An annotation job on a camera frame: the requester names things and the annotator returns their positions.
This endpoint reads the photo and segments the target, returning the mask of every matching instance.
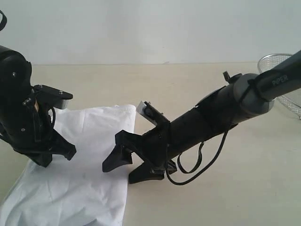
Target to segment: table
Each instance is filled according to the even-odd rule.
[[[256,63],[183,65],[39,65],[32,84],[74,95],[70,109],[133,104],[140,100],[173,120],[204,96],[225,85],[222,72],[256,73]],[[135,132],[153,126],[141,116]],[[301,221],[301,121],[276,102],[266,115],[241,123],[228,135],[216,163],[186,186],[167,179],[128,186],[124,226],[299,225]],[[221,136],[206,142],[205,165]],[[196,161],[198,147],[182,155],[184,167]],[[27,158],[0,142],[0,200],[21,174]],[[133,156],[129,172],[142,162]],[[177,181],[187,179],[180,172]]]

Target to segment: metal basket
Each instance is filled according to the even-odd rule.
[[[291,57],[292,54],[276,53],[264,56],[258,61],[257,67],[259,73],[263,73],[267,70],[272,69],[287,58]],[[290,92],[283,96],[277,97],[277,100],[282,103],[291,112],[295,113],[301,119],[301,89]]]

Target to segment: white wall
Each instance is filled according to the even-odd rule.
[[[301,49],[298,0],[1,0],[34,64],[257,61]]]

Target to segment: white cloth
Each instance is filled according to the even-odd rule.
[[[1,226],[120,226],[127,197],[125,167],[102,172],[114,135],[134,131],[132,105],[58,110],[55,129],[77,148],[47,168],[29,161],[0,207]]]

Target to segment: white towel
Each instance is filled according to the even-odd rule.
[[[47,168],[29,161],[0,207],[1,226],[120,226],[127,197],[125,167],[102,172],[114,135],[134,131],[132,105],[58,110],[55,129],[77,148]]]

